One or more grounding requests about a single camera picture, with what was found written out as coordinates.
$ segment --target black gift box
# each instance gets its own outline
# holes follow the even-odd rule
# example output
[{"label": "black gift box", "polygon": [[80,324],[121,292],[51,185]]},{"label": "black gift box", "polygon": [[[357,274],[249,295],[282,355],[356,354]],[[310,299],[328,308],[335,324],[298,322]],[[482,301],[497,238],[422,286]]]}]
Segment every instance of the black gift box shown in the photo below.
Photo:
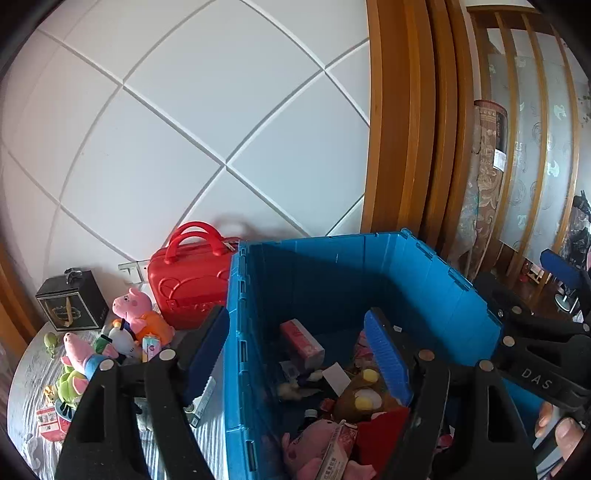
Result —
[{"label": "black gift box", "polygon": [[58,332],[102,328],[109,311],[90,270],[48,278],[35,298]]}]

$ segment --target pink box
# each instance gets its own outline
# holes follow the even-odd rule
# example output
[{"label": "pink box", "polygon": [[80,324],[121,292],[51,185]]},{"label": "pink box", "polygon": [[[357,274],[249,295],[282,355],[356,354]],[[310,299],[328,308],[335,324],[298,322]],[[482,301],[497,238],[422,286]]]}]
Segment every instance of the pink box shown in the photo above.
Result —
[{"label": "pink box", "polygon": [[293,354],[293,362],[301,370],[315,370],[322,366],[324,349],[299,320],[288,320],[279,325],[279,330]]},{"label": "pink box", "polygon": [[341,420],[330,439],[315,480],[340,480],[357,438],[357,426]]}]

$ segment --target peppa pig plush toy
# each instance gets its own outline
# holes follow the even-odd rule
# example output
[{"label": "peppa pig plush toy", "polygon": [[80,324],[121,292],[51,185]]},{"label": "peppa pig plush toy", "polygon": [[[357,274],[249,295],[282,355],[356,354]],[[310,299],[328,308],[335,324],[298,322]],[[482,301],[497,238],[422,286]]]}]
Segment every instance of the peppa pig plush toy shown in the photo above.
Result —
[{"label": "peppa pig plush toy", "polygon": [[[283,435],[283,461],[294,480],[314,480],[338,425],[330,420],[317,420],[292,442],[289,433]],[[374,476],[375,470],[371,465],[360,465],[350,460],[345,467],[343,480],[371,480]]]},{"label": "peppa pig plush toy", "polygon": [[141,342],[146,335],[155,335],[162,345],[171,342],[174,329],[158,312],[152,310],[152,300],[137,288],[130,288],[125,295],[113,302],[113,312],[124,319],[136,339]]}]

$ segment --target wooden slat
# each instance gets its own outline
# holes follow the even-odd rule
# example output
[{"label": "wooden slat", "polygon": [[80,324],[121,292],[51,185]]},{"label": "wooden slat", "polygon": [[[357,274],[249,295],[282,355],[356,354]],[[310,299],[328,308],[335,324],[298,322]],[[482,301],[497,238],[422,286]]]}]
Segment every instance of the wooden slat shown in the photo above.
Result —
[{"label": "wooden slat", "polygon": [[531,234],[534,230],[535,221],[538,218],[540,212],[540,200],[542,198],[542,192],[544,191],[544,178],[546,173],[546,157],[548,154],[548,87],[546,83],[546,75],[544,72],[544,63],[542,57],[542,51],[540,44],[538,43],[538,37],[532,30],[530,22],[526,15],[523,15],[523,21],[527,29],[527,33],[530,38],[531,46],[534,50],[535,66],[538,73],[538,89],[540,91],[540,103],[541,103],[541,137],[540,137],[540,162],[538,165],[538,176],[537,176],[537,187],[535,189],[534,198],[530,207],[530,213],[527,217],[527,224],[521,237],[521,243],[519,244],[519,251],[514,257],[515,261],[509,266],[509,286],[512,287],[515,284],[515,280],[519,275],[519,271],[523,265],[524,252],[527,245],[530,242]]},{"label": "wooden slat", "polygon": [[447,258],[449,255],[456,237],[457,224],[466,191],[474,129],[472,59],[466,23],[459,0],[446,0],[446,7],[452,26],[453,44],[456,52],[457,128],[452,184],[438,241],[438,250],[443,258]]},{"label": "wooden slat", "polygon": [[418,235],[431,175],[435,130],[435,58],[425,0],[404,0],[410,55],[410,123],[398,228]]},{"label": "wooden slat", "polygon": [[507,209],[509,208],[509,195],[513,186],[513,169],[515,163],[515,142],[517,140],[517,132],[519,130],[519,83],[517,79],[517,67],[515,66],[515,57],[517,51],[515,49],[515,42],[511,31],[503,22],[502,16],[495,13],[497,25],[501,31],[501,38],[505,48],[505,58],[507,62],[507,74],[509,79],[509,102],[511,104],[511,115],[509,117],[509,138],[507,142],[507,167],[503,174],[503,181],[501,184],[501,198],[495,212],[494,225],[492,235],[490,237],[489,245],[483,259],[482,268],[484,271],[490,270],[496,263],[496,259],[501,251],[502,245],[499,240],[503,225],[505,224],[505,217]]},{"label": "wooden slat", "polygon": [[367,0],[371,113],[362,232],[398,226],[408,153],[410,61],[402,2]]},{"label": "wooden slat", "polygon": [[476,37],[476,49],[478,50],[478,66],[480,70],[480,95],[483,100],[492,100],[491,98],[491,73],[488,66],[488,44],[490,40],[486,28],[479,25],[475,15],[471,15],[474,25],[474,35]]},{"label": "wooden slat", "polygon": [[[569,59],[566,56],[566,52],[564,50],[564,45],[562,45],[562,40],[558,35],[558,32],[553,28],[554,37],[558,42],[558,48],[560,49],[560,54],[562,55],[562,60],[564,62],[564,76],[566,77],[566,88],[569,91],[569,104],[570,104],[570,122],[572,124],[573,130],[573,149],[572,149],[572,164],[570,169],[570,180],[569,180],[569,189],[566,195],[566,201],[564,204],[564,210],[562,212],[562,218],[560,219],[560,226],[558,227],[558,232],[556,233],[556,238],[554,239],[554,245],[552,246],[552,250],[555,253],[560,252],[560,248],[562,247],[562,243],[564,242],[564,237],[566,236],[566,230],[569,227],[569,219],[570,219],[570,211],[573,204],[574,198],[574,189],[577,184],[577,174],[579,172],[579,148],[580,148],[580,140],[579,140],[579,109],[577,107],[577,92],[574,89],[574,80],[573,80],[573,72],[570,70]],[[540,283],[535,291],[535,299],[540,296],[546,281],[548,280],[548,272],[545,272],[540,280]]]},{"label": "wooden slat", "polygon": [[427,8],[435,50],[437,105],[435,149],[420,236],[424,242],[435,248],[447,205],[456,148],[457,70],[452,26],[445,0],[427,0]]},{"label": "wooden slat", "polygon": [[367,0],[371,127],[361,229],[418,233],[433,157],[435,65],[425,0]]}]

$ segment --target bottle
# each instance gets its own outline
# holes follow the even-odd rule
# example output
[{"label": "bottle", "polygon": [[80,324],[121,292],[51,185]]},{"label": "bottle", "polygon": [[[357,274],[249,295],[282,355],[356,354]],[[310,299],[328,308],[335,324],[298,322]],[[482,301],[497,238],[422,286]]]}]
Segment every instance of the bottle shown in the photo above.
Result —
[{"label": "bottle", "polygon": [[310,425],[312,425],[316,420],[318,420],[318,411],[310,408],[304,412],[304,421],[297,429],[297,433],[300,434]]}]

